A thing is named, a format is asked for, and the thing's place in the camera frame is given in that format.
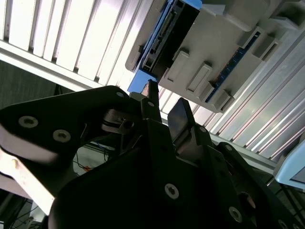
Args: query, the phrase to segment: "blue strip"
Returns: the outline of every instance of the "blue strip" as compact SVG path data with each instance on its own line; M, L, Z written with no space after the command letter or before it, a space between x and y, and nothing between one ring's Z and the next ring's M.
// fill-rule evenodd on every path
M202 1L201 0L182 0L184 3L194 7L197 10L200 10L202 6Z
M128 91L141 93L149 80L157 82L155 77L139 69L129 85Z
M249 41L249 43L247 44L247 46L244 49L243 48L238 48L238 50L233 55L233 57L229 60L227 65L219 73L216 81L212 83L212 85L214 87L214 90L211 92L211 94L205 100L206 103L210 101L212 96L216 93L216 91L219 89L219 87L223 84L223 82L226 80L226 78L230 75L230 73L233 71L233 69L237 66L237 64L240 62L240 60L244 57L244 55L247 53L247 51L251 48L251 46L254 44L254 42L259 37L259 35L261 35L261 33L256 32L256 34Z

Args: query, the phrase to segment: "metal slat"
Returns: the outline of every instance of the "metal slat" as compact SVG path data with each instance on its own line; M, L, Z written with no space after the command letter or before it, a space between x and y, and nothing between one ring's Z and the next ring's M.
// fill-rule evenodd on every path
M0 0L0 39L4 38L6 0Z
M43 58L48 61L52 60L64 6L65 0L56 0L54 3L52 17L50 19L49 31L43 52Z
M280 66L289 53L294 49L298 42L300 42L300 40L298 40L297 43L294 44L300 34L300 32L296 31L285 34L281 39L282 44L278 48L276 55L273 55L268 60L268 64L264 65L258 71L255 71L254 74L249 77L249 80L251 81L247 84L242 93L237 96L231 107L229 107L223 115L218 115L216 119L212 120L213 122L211 125L208 124L208 127L211 128L213 134L217 134L226 126L226 123L235 119L237 114L240 113L242 108L247 104L264 81L268 79L268 77L277 69L278 66Z
M171 95L172 95L172 92L170 90L167 90L167 89L164 90L161 97L159 98L160 111L164 108L167 100L170 98Z
M123 0L102 0L98 5L94 19L89 24L88 32L80 53L78 73L94 80Z
M9 43L29 49L36 0L14 0L10 20Z
M257 133L265 124L266 120L272 120L275 114L286 107L293 101L293 98L298 96L305 89L305 57L300 59L300 63L295 70L288 76L270 100L256 112L247 123L234 137L234 143L239 146L244 146L251 139L253 133Z
M289 122L280 131L280 134L272 139L264 149L260 150L260 155L274 158L281 153L291 142L297 139L305 130L305 110L295 119Z
M178 99L180 97L181 96L179 96L175 93L172 93L170 98L167 100L166 104L164 105L162 112L168 114L171 111L171 109L173 108L173 106L175 106L176 102L178 101Z
M258 151L266 139L271 138L279 126L283 126L291 117L294 117L305 106L305 91L300 93L284 110L279 111L275 119L267 122L262 130L258 131L247 144L246 148L254 152Z
M33 41L33 53L39 57L43 56L44 46L47 39L49 23L53 10L53 4L54 0L40 0Z
M304 56L305 49L305 32L299 37L293 50L285 57L285 60L277 67L277 69L266 79L266 81L258 88L257 92L245 104L242 110L236 115L223 130L219 136L225 139L232 139L233 136L245 125L251 116L258 110L260 106L277 90L283 81L294 71L299 60Z
M204 107L199 107L199 109L194 114L194 118L197 123L204 125L212 114L214 114L212 111Z
M63 29L56 64L70 71L74 66L88 25L94 0L72 1Z
M125 67L125 63L152 2L153 0L145 0L141 2L107 85L117 85L123 90L127 91L135 73L128 71Z
M101 86L97 82L9 45L4 41L0 41L0 59L74 91Z
M126 5L122 7L120 16L114 27L112 36L109 40L106 52L103 56L102 62L98 70L99 83L107 85L109 77L112 73L114 65L119 57L124 41L128 35L130 24L138 9L139 1L126 1Z

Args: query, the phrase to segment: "bolt head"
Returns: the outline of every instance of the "bolt head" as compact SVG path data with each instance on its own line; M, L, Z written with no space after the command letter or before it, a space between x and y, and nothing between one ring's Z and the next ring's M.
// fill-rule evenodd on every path
M232 151L232 147L230 147L229 145L225 145L225 148L229 151Z
M148 102L148 104L152 107L154 107L154 104L152 102Z
M122 92L117 92L116 94L117 94L117 96L119 96L119 97L122 97L122 98L124 97L124 94L123 94Z
M166 184L164 187L165 193L171 198L171 199L177 199L179 197L179 191L173 184Z
M239 210L235 207L229 207L229 212L231 217L238 223L241 223L243 221L242 214L240 214Z
M200 127L200 130L204 133L206 132L206 129L203 126Z
M19 118L18 123L25 128L34 128L38 125L38 120L32 116L22 116Z
M57 142L66 143L71 140L71 135L66 130L55 130L53 132L53 139Z

